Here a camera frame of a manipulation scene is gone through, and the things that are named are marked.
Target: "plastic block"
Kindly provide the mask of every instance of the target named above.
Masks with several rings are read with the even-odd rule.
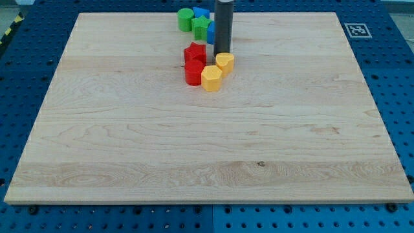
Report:
[[[195,17],[205,16],[207,19],[210,18],[210,11],[204,8],[193,7]]]
[[[184,61],[199,60],[204,66],[207,64],[206,45],[199,45],[192,42],[191,45],[184,49]]]
[[[205,64],[199,60],[187,61],[184,65],[186,73],[186,82],[188,85],[200,85],[201,84],[201,72],[204,69]]]
[[[207,19],[205,16],[192,19],[194,39],[207,41],[207,29],[211,22],[211,19]]]
[[[179,29],[183,32],[191,31],[191,19],[194,18],[194,12],[192,9],[183,8],[177,12]]]
[[[207,43],[210,45],[214,45],[214,30],[215,30],[215,23],[212,21],[210,26],[207,28]]]
[[[223,72],[216,65],[206,66],[201,72],[201,85],[206,91],[218,91]]]
[[[223,78],[231,73],[234,68],[234,55],[229,52],[221,52],[215,56],[215,65],[223,72]]]

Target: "blue block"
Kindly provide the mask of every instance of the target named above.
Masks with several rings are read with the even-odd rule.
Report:
[[[210,45],[214,45],[214,29],[215,29],[215,23],[212,21],[210,23],[210,26],[207,28],[207,43]]]
[[[204,8],[193,7],[194,17],[205,16],[207,19],[210,18],[210,11]]]

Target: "red cylinder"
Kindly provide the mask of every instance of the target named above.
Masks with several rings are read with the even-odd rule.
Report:
[[[200,85],[201,84],[201,72],[204,69],[204,64],[199,60],[187,61],[184,65],[186,73],[186,82],[188,85]]]

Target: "table surface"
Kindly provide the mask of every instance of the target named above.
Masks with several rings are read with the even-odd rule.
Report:
[[[335,14],[235,14],[217,93],[185,84],[175,17],[80,14],[6,202],[412,201]]]

